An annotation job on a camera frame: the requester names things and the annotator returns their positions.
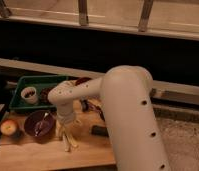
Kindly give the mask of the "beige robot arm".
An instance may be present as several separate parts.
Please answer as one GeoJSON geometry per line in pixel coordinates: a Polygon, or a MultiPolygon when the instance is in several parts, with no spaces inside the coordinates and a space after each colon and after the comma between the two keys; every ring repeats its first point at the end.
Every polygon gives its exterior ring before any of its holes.
{"type": "Polygon", "coordinates": [[[171,171],[150,100],[153,78],[139,66],[118,66],[78,86],[64,81],[48,94],[58,118],[75,118],[73,101],[101,99],[118,171],[171,171]]]}

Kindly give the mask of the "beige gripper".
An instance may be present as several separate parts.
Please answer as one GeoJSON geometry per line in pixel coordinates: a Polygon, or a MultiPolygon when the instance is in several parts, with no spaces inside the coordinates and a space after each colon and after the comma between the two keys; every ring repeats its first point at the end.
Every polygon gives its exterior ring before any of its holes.
{"type": "Polygon", "coordinates": [[[57,120],[61,123],[56,122],[56,136],[59,139],[62,138],[65,130],[73,131],[81,126],[81,121],[79,119],[75,120],[75,113],[72,107],[58,107],[57,120]]]}

